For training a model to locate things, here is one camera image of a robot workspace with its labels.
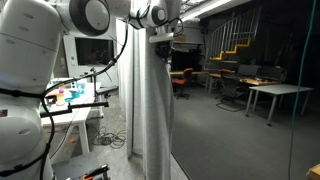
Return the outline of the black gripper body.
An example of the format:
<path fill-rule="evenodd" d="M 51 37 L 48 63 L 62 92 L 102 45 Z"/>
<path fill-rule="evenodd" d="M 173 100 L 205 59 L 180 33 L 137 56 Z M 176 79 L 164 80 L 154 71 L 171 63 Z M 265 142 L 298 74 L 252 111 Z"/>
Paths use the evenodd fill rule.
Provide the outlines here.
<path fill-rule="evenodd" d="M 168 63 L 169 58 L 172 55 L 172 47 L 169 41 L 158 42 L 156 46 L 155 53 L 160 57 L 165 63 Z"/>

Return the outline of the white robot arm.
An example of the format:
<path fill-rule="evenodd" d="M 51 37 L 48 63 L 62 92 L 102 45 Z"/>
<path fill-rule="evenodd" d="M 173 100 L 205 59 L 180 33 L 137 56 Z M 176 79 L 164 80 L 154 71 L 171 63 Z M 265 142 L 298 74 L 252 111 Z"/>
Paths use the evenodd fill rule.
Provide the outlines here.
<path fill-rule="evenodd" d="M 60 40 L 102 35 L 116 18 L 149 37 L 142 85 L 146 180 L 169 180 L 173 89 L 156 48 L 180 7 L 181 0 L 150 0 L 145 10 L 132 9 L 131 0 L 6 0 L 0 13 L 0 179 L 55 180 L 40 113 Z"/>

